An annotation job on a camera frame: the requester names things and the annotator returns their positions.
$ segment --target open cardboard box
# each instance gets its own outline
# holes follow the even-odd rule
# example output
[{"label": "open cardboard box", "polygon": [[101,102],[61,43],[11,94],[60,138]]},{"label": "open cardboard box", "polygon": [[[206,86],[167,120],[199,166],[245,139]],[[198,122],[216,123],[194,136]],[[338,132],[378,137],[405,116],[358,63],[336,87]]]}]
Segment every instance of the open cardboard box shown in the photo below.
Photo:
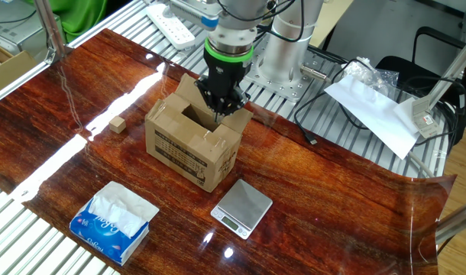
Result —
[{"label": "open cardboard box", "polygon": [[175,93],[145,116],[147,152],[207,192],[230,173],[241,133],[252,117],[246,109],[215,123],[196,80],[184,74]]},{"label": "open cardboard box", "polygon": [[26,51],[13,56],[0,47],[0,90],[36,66],[36,61]]}]

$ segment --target wall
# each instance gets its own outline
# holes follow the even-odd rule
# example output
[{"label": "wall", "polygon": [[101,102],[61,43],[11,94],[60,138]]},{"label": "wall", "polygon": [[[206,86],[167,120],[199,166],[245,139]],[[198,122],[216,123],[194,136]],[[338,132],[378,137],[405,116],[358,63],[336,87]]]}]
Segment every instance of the wall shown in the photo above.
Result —
[{"label": "wall", "polygon": [[459,11],[466,11],[466,0],[433,0]]}]

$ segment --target wooden block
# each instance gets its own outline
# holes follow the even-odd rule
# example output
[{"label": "wooden block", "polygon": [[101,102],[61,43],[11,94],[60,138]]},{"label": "wooden block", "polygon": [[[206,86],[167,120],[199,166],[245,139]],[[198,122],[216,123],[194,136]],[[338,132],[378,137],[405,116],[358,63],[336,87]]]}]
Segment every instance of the wooden block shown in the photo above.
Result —
[{"label": "wooden block", "polygon": [[109,129],[118,134],[121,133],[125,128],[126,121],[117,115],[109,122]]}]

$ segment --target wooden table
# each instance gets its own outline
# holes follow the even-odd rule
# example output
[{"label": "wooden table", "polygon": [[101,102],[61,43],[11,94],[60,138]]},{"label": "wooden table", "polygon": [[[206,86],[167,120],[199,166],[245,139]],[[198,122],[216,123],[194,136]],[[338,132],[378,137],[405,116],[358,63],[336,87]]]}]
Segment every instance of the wooden table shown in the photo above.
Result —
[{"label": "wooden table", "polygon": [[309,44],[315,47],[321,46],[353,1],[354,0],[330,0],[328,3],[323,3]]},{"label": "wooden table", "polygon": [[[0,188],[120,273],[437,273],[454,176],[410,179],[322,137],[312,146],[249,104],[235,168],[204,192],[145,150],[144,116],[184,73],[196,76],[104,30],[0,101]],[[116,134],[106,125],[119,114]],[[273,200],[246,241],[209,214],[238,179]],[[111,180],[160,209],[124,267],[68,229]]]}]

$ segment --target clear plastic wrap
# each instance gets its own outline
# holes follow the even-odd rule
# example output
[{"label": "clear plastic wrap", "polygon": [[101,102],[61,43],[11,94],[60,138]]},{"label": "clear plastic wrap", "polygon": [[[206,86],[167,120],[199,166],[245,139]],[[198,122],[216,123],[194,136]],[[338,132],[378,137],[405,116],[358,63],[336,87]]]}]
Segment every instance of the clear plastic wrap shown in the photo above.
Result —
[{"label": "clear plastic wrap", "polygon": [[351,75],[363,84],[385,96],[394,92],[400,73],[388,70],[376,70],[371,66],[370,61],[367,58],[358,57],[358,60],[368,65],[371,70],[360,63],[353,62],[344,70],[343,77]]}]

